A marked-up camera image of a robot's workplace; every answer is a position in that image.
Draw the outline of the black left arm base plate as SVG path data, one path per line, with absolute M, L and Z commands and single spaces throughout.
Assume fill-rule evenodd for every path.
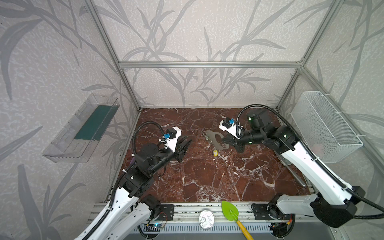
M 151 221 L 172 221 L 175 213 L 175 205 L 173 204 L 161 204 L 156 206 L 149 217 Z

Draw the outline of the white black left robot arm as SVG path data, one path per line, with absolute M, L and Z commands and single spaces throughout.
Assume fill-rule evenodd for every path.
M 140 224 L 159 215 L 161 202 L 145 192 L 160 169 L 172 160 L 182 162 L 192 143 L 186 136 L 175 141 L 175 150 L 161 150 L 153 143 L 142 146 L 134 163 L 119 177 L 107 205 L 78 240 L 123 240 Z

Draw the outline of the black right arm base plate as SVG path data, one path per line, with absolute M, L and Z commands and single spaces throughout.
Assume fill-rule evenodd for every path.
M 252 203 L 251 210 L 256 220 L 276 220 L 284 222 L 291 219 L 291 215 L 283 214 L 274 204 Z

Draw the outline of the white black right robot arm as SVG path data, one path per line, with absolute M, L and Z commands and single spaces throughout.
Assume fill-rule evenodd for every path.
M 239 121 L 225 118 L 219 128 L 228 132 L 223 142 L 231 145 L 239 153 L 247 145 L 264 145 L 292 163 L 318 189 L 318 193 L 307 196 L 277 194 L 269 202 L 269 215 L 278 219 L 280 215 L 304 215 L 316 217 L 324 224 L 338 228 L 354 218 L 358 198 L 348 193 L 332 179 L 332 171 L 320 167 L 310 156 L 294 132 L 288 126 L 276 127 L 265 109 L 255 109 L 247 114 L 250 129 L 245 129 Z

